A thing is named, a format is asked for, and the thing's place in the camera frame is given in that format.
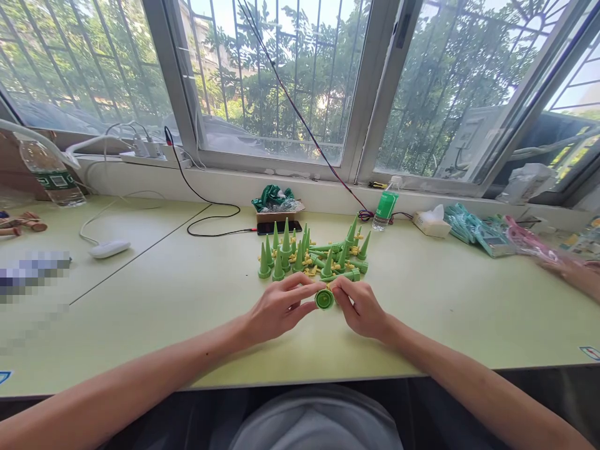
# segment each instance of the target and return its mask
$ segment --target light green desk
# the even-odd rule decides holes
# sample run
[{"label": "light green desk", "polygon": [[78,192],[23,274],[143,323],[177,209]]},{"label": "light green desk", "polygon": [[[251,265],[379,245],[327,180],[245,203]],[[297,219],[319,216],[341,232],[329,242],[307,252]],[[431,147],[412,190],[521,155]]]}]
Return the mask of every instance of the light green desk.
[{"label": "light green desk", "polygon": [[[82,240],[79,228],[115,197],[89,196],[85,205],[59,209],[50,202],[37,202],[10,210],[13,216],[34,211],[48,225],[43,232],[23,228],[19,237],[0,237],[0,268],[15,267],[19,260],[30,259],[28,253],[68,251],[71,268],[64,277],[47,279],[46,285],[32,287],[28,295],[13,296],[0,302],[0,354],[46,328],[63,316],[68,305],[103,282],[110,275],[138,257],[152,245],[197,214],[203,205],[164,200],[127,199],[117,202],[86,227],[86,234],[98,241],[123,239],[131,242],[127,251],[95,260],[88,250],[92,244]],[[160,206],[158,209],[143,209]]]},{"label": "light green desk", "polygon": [[[226,210],[213,206],[203,215]],[[352,218],[305,213],[304,220],[324,243],[342,239]],[[253,224],[253,211],[243,209],[199,230]],[[0,358],[0,370],[14,371],[0,397],[56,393],[245,313],[269,283],[256,274],[261,241],[251,233],[195,238],[180,227],[84,295],[26,349]],[[524,257],[493,260],[453,237],[433,239],[396,221],[371,236],[368,261],[364,280],[384,309],[493,369],[594,363],[579,346],[600,347],[600,307]],[[353,334],[336,308],[311,313],[193,387],[417,374],[398,355]]]}]

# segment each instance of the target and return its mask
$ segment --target smartphone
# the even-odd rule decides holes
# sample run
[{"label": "smartphone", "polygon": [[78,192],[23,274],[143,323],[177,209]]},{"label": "smartphone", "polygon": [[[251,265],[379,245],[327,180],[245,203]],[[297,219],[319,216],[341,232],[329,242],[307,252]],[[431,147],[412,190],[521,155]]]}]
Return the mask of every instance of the smartphone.
[{"label": "smartphone", "polygon": [[[277,233],[282,234],[285,227],[286,227],[285,221],[277,222]],[[298,222],[298,221],[288,222],[287,228],[289,229],[290,233],[293,232],[294,230],[302,231],[302,227],[300,226],[300,222]],[[265,234],[273,234],[274,231],[275,231],[275,225],[273,222],[263,222],[263,223],[256,224],[256,232],[258,233],[259,236],[264,236]]]}]

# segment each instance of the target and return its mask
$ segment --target green bottle label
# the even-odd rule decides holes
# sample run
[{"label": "green bottle label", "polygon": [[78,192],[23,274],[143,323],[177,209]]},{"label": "green bottle label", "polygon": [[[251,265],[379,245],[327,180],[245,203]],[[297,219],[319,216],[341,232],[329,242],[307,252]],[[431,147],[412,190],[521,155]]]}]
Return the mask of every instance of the green bottle label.
[{"label": "green bottle label", "polygon": [[62,191],[77,187],[75,180],[67,171],[35,172],[33,175],[47,191]]},{"label": "green bottle label", "polygon": [[398,194],[384,191],[381,194],[381,200],[379,200],[379,206],[375,214],[379,217],[389,219],[392,216],[392,211],[394,211],[396,200],[398,200]]}]

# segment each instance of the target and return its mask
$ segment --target green plastic bag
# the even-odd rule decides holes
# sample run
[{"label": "green plastic bag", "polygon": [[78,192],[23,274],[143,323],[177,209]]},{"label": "green plastic bag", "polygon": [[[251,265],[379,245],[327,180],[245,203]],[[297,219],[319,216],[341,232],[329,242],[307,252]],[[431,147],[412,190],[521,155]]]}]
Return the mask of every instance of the green plastic bag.
[{"label": "green plastic bag", "polygon": [[284,197],[280,197],[278,194],[281,191],[277,184],[269,184],[262,190],[262,195],[260,198],[256,198],[252,200],[252,204],[256,208],[256,212],[260,213],[263,208],[269,208],[270,205],[273,204],[282,204],[284,201],[288,199],[293,199],[294,194],[290,188],[287,188],[283,193]]}]

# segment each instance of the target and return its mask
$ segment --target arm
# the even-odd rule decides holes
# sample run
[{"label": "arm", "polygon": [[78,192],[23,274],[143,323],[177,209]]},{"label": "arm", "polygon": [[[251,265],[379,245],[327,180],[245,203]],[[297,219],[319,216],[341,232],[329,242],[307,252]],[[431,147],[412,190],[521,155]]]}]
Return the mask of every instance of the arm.
[{"label": "arm", "polygon": [[500,375],[386,314],[368,284],[338,277],[331,289],[352,330],[400,352],[511,448],[593,450],[571,425]]},{"label": "arm", "polygon": [[302,273],[272,283],[249,313],[127,362],[0,422],[0,450],[98,447],[225,357],[292,329],[316,309],[314,302],[301,301],[324,287]]},{"label": "arm", "polygon": [[582,266],[570,258],[562,258],[557,263],[539,261],[538,264],[600,303],[600,266],[597,261],[588,261]]}]

